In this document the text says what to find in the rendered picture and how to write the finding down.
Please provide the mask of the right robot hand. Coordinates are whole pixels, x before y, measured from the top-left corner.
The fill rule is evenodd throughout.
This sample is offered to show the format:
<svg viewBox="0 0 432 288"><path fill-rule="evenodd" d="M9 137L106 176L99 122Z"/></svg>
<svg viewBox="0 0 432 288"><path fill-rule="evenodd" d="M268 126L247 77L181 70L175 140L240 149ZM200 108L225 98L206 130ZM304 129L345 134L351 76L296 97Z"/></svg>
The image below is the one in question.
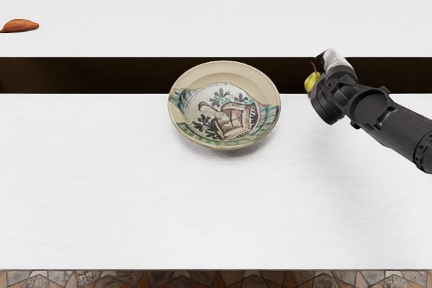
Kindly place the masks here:
<svg viewBox="0 0 432 288"><path fill-rule="evenodd" d="M323 73L326 75L342 72L355 76L354 68L336 49L330 48L315 57Z"/></svg>

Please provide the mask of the yellow-green pear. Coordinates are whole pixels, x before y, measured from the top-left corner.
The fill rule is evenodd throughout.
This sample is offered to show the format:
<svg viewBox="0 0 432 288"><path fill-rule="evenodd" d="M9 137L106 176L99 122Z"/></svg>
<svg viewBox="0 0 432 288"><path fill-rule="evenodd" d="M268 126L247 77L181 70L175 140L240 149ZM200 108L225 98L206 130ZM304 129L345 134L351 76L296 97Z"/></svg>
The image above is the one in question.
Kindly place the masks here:
<svg viewBox="0 0 432 288"><path fill-rule="evenodd" d="M314 71L304 81L304 89L308 94L312 91L313 87L321 77L321 73L317 71L315 64L313 62L311 62L311 64L314 68Z"/></svg>

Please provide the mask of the patterned ceramic plate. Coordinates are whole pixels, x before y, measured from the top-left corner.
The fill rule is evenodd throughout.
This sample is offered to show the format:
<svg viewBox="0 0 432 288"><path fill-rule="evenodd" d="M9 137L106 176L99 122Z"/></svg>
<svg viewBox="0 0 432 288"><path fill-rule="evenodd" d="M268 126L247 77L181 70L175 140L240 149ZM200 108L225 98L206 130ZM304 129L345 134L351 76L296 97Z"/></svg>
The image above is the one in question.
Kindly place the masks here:
<svg viewBox="0 0 432 288"><path fill-rule="evenodd" d="M275 84L237 61L210 61L189 69L168 98L169 116L179 133L218 150L256 144L275 127L280 109Z"/></svg>

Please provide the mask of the orange-brown pointed fruit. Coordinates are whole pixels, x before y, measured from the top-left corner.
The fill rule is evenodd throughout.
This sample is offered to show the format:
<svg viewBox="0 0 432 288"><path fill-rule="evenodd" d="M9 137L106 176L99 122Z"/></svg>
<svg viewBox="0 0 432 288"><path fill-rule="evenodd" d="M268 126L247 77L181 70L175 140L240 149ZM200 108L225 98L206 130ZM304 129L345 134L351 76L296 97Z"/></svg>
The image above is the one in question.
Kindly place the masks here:
<svg viewBox="0 0 432 288"><path fill-rule="evenodd" d="M38 27L39 23L19 18L6 22L3 28L0 30L0 33L26 32L30 30L36 30Z"/></svg>

